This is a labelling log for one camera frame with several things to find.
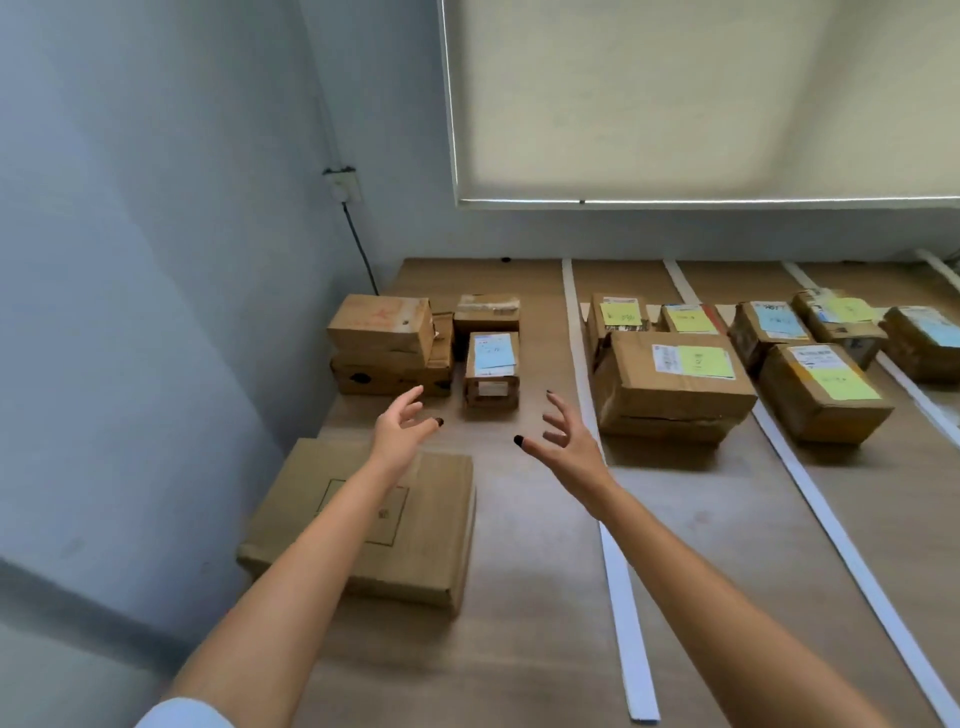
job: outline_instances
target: wall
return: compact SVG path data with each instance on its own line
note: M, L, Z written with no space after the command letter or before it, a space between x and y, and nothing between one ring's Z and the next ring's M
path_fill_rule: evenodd
M436 0L300 0L358 225L381 277L406 256L834 260L957 247L955 210L465 211L453 206Z
M193 643L362 285L293 2L0 6L0 556Z

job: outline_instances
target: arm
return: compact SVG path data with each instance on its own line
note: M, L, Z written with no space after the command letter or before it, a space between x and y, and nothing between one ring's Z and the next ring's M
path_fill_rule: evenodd
M421 392L380 415L370 459L197 648L168 698L201 700L236 728L290 724L376 509L443 424L412 420Z
M559 432L516 436L603 522L731 725L886 728L867 699L613 480L577 412L552 393Z

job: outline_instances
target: blue sticky note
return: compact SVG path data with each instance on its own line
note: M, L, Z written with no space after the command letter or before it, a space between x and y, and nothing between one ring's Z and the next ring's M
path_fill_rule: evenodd
M805 339L803 327L786 303L754 301L754 311L760 328L771 336L782 339Z
M931 321L922 318L917 318L914 321L939 346L960 349L960 327L946 321Z
M516 364L509 333L488 333L473 339L473 368L492 369Z

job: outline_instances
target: person's left hand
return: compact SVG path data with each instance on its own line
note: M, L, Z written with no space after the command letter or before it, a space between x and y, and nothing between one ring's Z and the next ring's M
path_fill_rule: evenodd
M391 485L406 473L420 443L444 423L440 417L430 417L422 422L413 419L423 409L423 402L415 401L422 393L423 386L419 384L397 397L387 411L376 418L369 462L385 470Z

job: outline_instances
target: small cardboard box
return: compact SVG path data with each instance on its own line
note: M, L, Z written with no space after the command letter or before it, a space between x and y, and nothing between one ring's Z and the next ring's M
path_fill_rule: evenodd
M425 397L449 397L453 381L453 314L434 316L436 337L426 366L411 368L405 352L337 352L330 371L345 395L401 395L418 384Z
M516 331L481 331L470 335L464 401L468 407L516 409L519 406L520 337Z
M600 363L603 349L610 347L613 331L646 331L650 328L647 304L629 294L594 293L587 314L587 364L590 370Z
M759 384L783 426L801 441L859 445L894 409L837 344L778 344Z
M463 361L472 333L520 331L520 296L508 293L461 296L453 312L453 329L453 354L457 361Z
M660 307L657 331L727 335L727 325L709 303L667 303Z
M800 291L790 307L813 338L824 344L839 344L860 369L870 366L887 340L883 329L875 323L874 310L863 299L848 296L837 288Z
M730 327L733 347L750 376L757 376L777 344L812 344L814 339L785 301L747 301L736 305Z
M389 352L392 366L422 367L433 346L433 315L427 299L351 293L326 332L341 352Z
M292 544L366 461L356 441L297 441L253 514L237 561L259 577ZM419 452L390 489L347 583L352 594L460 610L473 513L473 461Z
M593 376L601 432L719 443L756 391L726 336L614 331Z
M894 306L880 327L890 337L887 354L911 379L960 382L960 327L936 308Z

